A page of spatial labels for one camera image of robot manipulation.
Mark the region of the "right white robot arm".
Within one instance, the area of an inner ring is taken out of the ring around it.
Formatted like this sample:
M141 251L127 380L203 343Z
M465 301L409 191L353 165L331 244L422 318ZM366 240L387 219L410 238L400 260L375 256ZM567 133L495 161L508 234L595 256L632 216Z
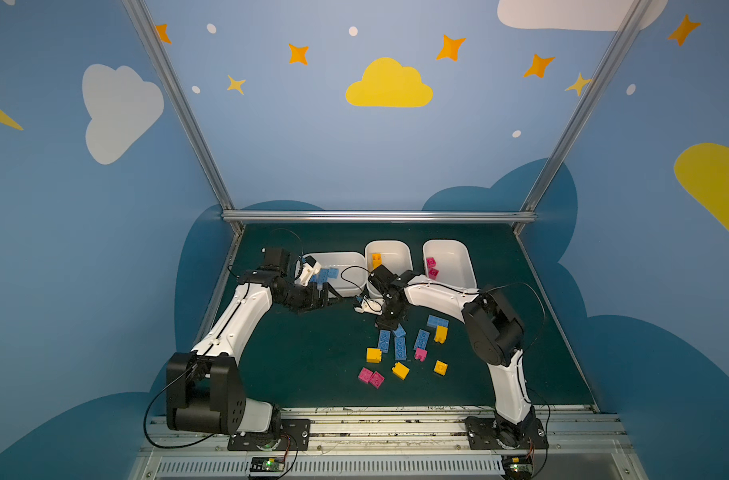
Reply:
M384 265L369 274L369 282L382 297L375 310L380 328L397 329L412 306L464 323L472 350L488 365L496 400L493 424L472 433L474 442L490 440L509 449L549 446L548 429L538 419L527 388L524 324L502 286L463 289L411 270L394 274Z

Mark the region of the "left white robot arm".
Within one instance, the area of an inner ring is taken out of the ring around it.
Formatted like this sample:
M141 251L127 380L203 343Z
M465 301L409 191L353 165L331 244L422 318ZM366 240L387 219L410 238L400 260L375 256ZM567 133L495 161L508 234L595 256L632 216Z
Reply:
M166 398L166 426L174 431L216 435L246 435L258 448L282 440L278 406L248 398L240 358L258 322L274 305L296 313L325 308L344 296L324 282L314 256L298 260L300 272L290 274L290 251L266 248L262 264L238 276L234 297L212 329L192 350L176 352L166 364L166 386L156 396Z

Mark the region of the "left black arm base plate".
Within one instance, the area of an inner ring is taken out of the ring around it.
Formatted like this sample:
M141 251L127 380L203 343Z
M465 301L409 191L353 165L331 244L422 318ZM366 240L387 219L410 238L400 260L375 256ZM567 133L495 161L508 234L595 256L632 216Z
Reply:
M236 434L228 440L228 451L306 451L310 440L308 418L281 419L272 422L267 432Z

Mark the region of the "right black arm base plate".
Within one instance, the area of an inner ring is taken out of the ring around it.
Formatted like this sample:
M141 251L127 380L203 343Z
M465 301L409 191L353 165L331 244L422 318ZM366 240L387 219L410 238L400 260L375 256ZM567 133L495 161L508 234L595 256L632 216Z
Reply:
M548 449L546 427L537 418L521 424L507 420L470 416L464 420L472 450L530 450Z

